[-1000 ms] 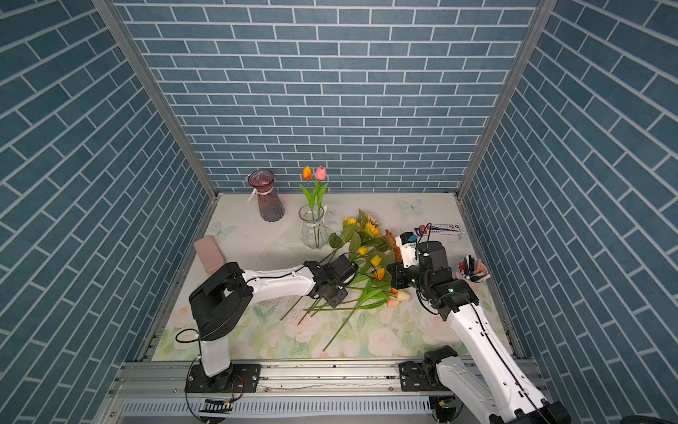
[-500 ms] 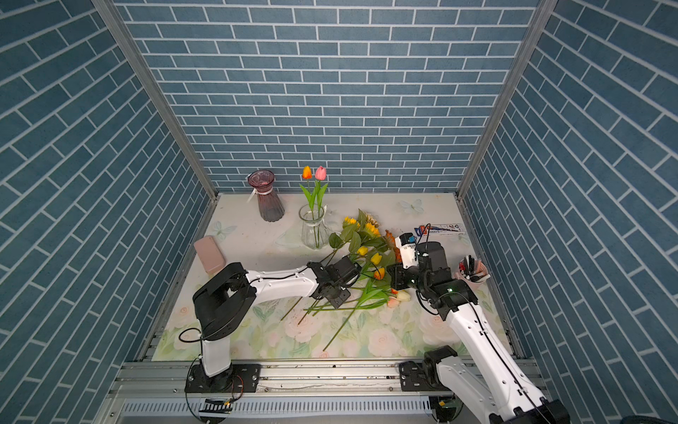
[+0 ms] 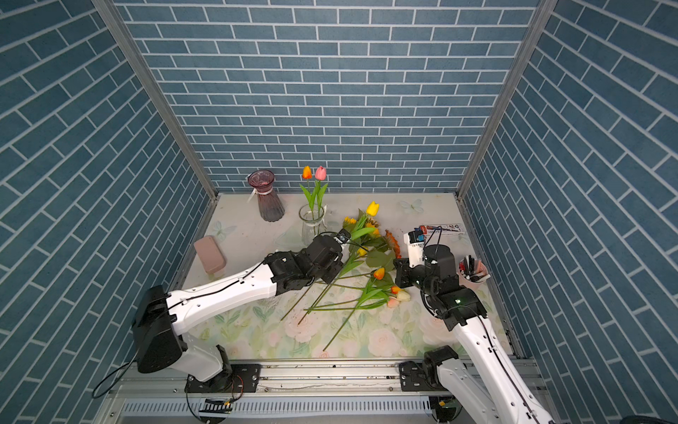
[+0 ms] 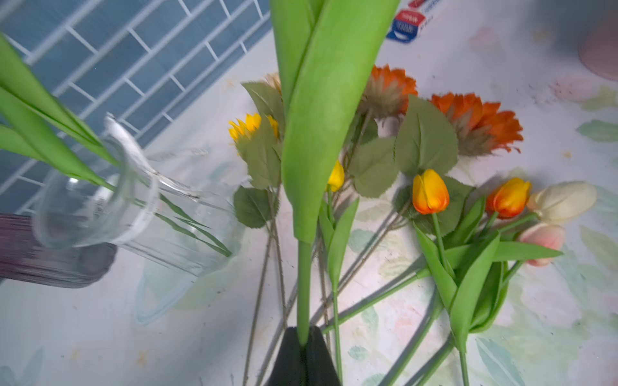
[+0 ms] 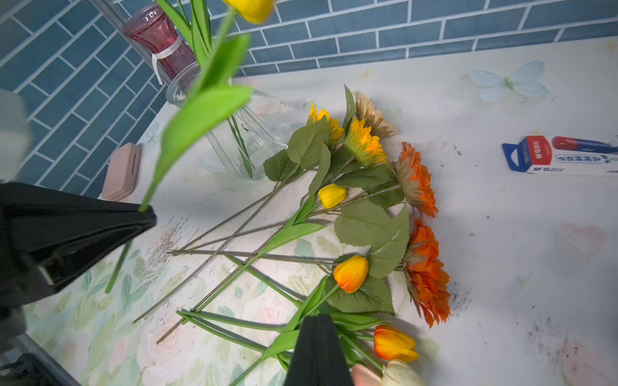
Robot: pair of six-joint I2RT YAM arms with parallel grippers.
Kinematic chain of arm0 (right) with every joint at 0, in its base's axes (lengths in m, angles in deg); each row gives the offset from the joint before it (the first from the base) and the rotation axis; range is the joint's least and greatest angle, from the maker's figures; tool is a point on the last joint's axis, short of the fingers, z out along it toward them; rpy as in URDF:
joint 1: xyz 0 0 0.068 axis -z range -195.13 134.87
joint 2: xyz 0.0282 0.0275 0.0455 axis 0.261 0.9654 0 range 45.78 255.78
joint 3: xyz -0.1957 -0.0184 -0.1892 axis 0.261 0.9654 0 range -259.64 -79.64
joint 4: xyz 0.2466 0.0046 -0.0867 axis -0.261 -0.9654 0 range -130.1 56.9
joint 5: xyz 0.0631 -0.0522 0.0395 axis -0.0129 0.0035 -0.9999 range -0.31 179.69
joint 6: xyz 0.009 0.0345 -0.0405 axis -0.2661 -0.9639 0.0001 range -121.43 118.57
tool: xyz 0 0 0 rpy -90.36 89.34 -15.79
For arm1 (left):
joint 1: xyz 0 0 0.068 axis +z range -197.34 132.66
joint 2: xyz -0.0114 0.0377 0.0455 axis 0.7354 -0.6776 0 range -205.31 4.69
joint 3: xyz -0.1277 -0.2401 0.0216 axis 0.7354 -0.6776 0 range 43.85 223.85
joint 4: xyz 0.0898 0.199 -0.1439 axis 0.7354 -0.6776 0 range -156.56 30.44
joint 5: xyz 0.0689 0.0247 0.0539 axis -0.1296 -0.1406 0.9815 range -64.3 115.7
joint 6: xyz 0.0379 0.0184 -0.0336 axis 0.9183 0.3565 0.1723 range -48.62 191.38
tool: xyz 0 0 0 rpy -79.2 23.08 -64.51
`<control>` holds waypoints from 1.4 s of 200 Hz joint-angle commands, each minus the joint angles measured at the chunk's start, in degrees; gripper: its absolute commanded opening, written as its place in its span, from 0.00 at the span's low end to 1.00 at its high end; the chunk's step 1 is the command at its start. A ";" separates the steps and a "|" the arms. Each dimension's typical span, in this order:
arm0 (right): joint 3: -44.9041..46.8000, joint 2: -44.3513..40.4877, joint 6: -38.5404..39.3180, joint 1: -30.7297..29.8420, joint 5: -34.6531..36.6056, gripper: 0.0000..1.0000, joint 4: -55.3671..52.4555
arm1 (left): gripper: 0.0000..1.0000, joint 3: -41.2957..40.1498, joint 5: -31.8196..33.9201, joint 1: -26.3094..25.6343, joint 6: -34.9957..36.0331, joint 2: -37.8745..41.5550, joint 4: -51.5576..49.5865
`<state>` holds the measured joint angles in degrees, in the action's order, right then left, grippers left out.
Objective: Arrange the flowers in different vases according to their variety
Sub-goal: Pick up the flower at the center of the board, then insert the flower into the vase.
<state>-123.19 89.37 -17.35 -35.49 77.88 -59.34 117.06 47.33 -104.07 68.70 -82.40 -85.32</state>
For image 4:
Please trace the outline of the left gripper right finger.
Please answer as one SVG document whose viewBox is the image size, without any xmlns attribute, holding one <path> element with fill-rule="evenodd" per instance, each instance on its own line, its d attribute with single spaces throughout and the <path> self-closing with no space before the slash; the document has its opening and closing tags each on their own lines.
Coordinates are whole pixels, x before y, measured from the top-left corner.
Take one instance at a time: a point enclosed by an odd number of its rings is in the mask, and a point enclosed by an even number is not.
<svg viewBox="0 0 618 386">
<path fill-rule="evenodd" d="M 332 357 L 329 354 L 322 331 L 312 326 L 305 346 L 307 385 L 341 386 Z"/>
</svg>

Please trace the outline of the red orange tulip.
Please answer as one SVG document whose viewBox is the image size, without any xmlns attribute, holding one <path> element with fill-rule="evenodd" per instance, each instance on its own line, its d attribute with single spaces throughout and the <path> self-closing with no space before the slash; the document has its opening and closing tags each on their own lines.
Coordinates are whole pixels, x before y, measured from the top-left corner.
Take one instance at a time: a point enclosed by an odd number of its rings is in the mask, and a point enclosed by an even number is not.
<svg viewBox="0 0 618 386">
<path fill-rule="evenodd" d="M 451 320 L 451 312 L 459 311 L 460 307 L 457 302 L 464 297 L 464 289 L 460 289 L 458 285 L 457 271 L 462 259 L 461 254 L 467 249 L 466 244 L 477 241 L 498 228 L 506 227 L 510 230 L 531 222 L 536 217 L 534 213 L 528 216 L 522 215 L 531 197 L 531 189 L 531 183 L 520 178 L 503 183 L 487 198 L 477 201 L 460 219 L 455 229 L 447 236 L 443 236 L 447 260 L 454 269 L 452 277 L 443 268 L 438 267 L 435 235 L 429 237 L 421 228 L 415 229 L 426 265 L 410 281 L 431 278 L 437 292 L 430 306 L 429 318 L 421 329 L 420 335 L 425 337 L 434 321 L 442 313 L 447 313 L 450 337 L 445 352 L 457 351 L 459 353 L 455 346 L 456 334 L 453 333 L 458 328 L 458 321 Z"/>
</svg>

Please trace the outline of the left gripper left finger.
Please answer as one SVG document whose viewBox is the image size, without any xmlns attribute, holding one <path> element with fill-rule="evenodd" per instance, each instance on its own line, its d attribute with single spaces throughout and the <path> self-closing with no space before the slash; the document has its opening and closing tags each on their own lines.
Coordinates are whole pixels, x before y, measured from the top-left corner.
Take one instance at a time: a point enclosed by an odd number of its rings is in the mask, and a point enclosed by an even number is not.
<svg viewBox="0 0 618 386">
<path fill-rule="evenodd" d="M 283 334 L 275 365 L 267 381 L 268 386 L 301 386 L 304 382 L 304 362 L 296 327 L 288 327 Z"/>
</svg>

